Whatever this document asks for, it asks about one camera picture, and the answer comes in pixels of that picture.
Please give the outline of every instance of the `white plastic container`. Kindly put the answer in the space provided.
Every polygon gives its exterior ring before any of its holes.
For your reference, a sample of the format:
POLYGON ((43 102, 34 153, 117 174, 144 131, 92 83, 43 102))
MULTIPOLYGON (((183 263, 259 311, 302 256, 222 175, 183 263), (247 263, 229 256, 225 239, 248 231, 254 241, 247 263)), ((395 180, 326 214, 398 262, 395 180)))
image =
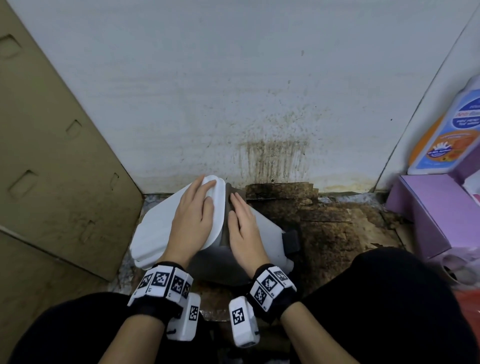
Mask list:
POLYGON ((408 174, 440 174, 452 171, 480 144, 480 75, 469 79, 447 113, 415 147, 408 174))
MULTIPOLYGON (((213 175, 205 177, 202 184, 211 180, 216 180, 216 185, 207 193, 214 204, 213 226, 205 245, 192 259, 188 272, 195 279, 232 286, 245 284, 249 278, 237 264, 229 245, 220 245, 225 217, 226 184, 223 179, 213 175)), ((150 209, 138 225, 130 245, 130 253, 137 267, 148 269, 162 256, 167 247, 175 210, 188 186, 150 209)), ((285 257, 282 229, 253 208, 252 212, 257 219, 270 261, 288 274, 293 269, 293 262, 285 257)))

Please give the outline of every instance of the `wristband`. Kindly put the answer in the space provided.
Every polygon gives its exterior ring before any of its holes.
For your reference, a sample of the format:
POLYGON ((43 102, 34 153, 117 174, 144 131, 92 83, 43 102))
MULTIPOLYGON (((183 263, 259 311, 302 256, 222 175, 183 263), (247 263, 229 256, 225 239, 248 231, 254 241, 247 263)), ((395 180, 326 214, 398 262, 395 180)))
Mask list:
POLYGON ((149 315, 165 326, 187 306, 193 278, 181 266, 161 262, 149 269, 128 302, 129 316, 149 315))
POLYGON ((273 264, 257 269, 247 295, 255 313, 265 322, 272 323, 298 301, 297 288, 287 275, 273 264))

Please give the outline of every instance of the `person's right hand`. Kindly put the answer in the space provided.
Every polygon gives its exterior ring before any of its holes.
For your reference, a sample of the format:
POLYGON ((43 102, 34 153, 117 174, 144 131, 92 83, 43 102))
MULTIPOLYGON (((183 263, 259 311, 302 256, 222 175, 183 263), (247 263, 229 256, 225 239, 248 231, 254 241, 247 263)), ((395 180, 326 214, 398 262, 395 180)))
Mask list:
POLYGON ((250 206, 238 193, 231 194, 230 201, 235 208, 235 211, 228 213, 230 248, 237 263, 253 278, 256 270, 263 264, 270 263, 270 259, 262 244, 257 220, 250 206))

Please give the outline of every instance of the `thigh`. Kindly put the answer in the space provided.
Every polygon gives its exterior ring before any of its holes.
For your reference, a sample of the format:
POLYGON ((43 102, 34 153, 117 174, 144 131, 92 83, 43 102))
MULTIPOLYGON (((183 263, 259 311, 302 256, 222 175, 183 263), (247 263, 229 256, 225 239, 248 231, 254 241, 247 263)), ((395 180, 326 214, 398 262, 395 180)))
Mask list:
MULTIPOLYGON (((45 311, 17 343, 10 364, 97 364, 125 321, 129 296, 102 292, 62 303, 45 311)), ((192 341, 164 336, 157 362, 191 363, 199 353, 214 353, 206 323, 200 316, 192 341)))
POLYGON ((448 286, 404 250, 360 254, 303 303, 360 363, 479 362, 448 286))

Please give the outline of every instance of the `brown stain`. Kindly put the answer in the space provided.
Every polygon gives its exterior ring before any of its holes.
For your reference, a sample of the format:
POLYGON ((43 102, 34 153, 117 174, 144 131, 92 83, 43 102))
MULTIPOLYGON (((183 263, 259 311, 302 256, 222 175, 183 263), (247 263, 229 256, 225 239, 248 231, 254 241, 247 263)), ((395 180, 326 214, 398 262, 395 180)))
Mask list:
POLYGON ((240 145, 248 160, 253 183, 286 182, 294 172, 304 173, 307 140, 273 140, 246 142, 240 145))

